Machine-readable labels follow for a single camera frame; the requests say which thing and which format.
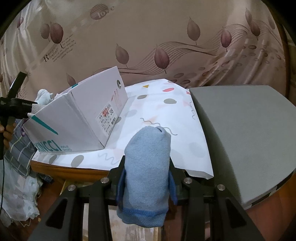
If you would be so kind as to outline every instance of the gray checkered cloth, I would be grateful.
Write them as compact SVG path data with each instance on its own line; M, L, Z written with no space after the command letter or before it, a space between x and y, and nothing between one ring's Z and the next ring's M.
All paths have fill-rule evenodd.
M27 177L30 173L30 160L36 150L22 129L24 121L17 119L15 122L17 126L10 142L10 148L5 153L5 158L20 175Z

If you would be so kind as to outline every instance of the wooden table edge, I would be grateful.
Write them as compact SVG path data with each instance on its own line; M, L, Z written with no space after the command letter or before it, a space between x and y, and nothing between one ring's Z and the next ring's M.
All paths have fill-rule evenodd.
M49 175L55 179L58 178L62 183L65 180L95 182L102 177L106 177L109 173L106 170L62 167L33 160L31 160L30 164L33 171Z

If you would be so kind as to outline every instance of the hand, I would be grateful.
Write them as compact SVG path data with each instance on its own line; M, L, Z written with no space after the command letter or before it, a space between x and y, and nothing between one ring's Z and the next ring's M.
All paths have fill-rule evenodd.
M9 142L12 140L13 131L15 130L16 123L13 125L7 125L6 130L4 131L4 127L0 124L0 133L3 133L4 136L4 146L6 149L9 149Z

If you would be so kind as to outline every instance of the size label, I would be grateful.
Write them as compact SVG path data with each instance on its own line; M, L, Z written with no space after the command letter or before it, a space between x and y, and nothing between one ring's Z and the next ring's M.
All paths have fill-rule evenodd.
M99 126L101 127L103 133L106 136L109 136L117 120L117 115L115 114L114 108L112 107L111 103L108 103L105 106L96 120L99 123Z

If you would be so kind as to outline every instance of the bolt head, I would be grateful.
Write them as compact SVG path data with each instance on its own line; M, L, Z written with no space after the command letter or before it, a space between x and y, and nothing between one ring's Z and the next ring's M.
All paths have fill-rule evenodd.
M192 179L190 177L186 177L186 178L184 178L184 182L186 184L190 184L190 183L192 183Z
M107 177L101 178L101 183L108 183L108 182L109 182L109 178Z
M76 189L76 186L74 184L71 184L71 185L68 186L69 191L73 191L75 189Z
M220 191L224 191L225 190L225 186L223 184L219 184L217 185L218 190Z
M121 88L121 83L119 80L117 80L117 86L118 86L118 88Z

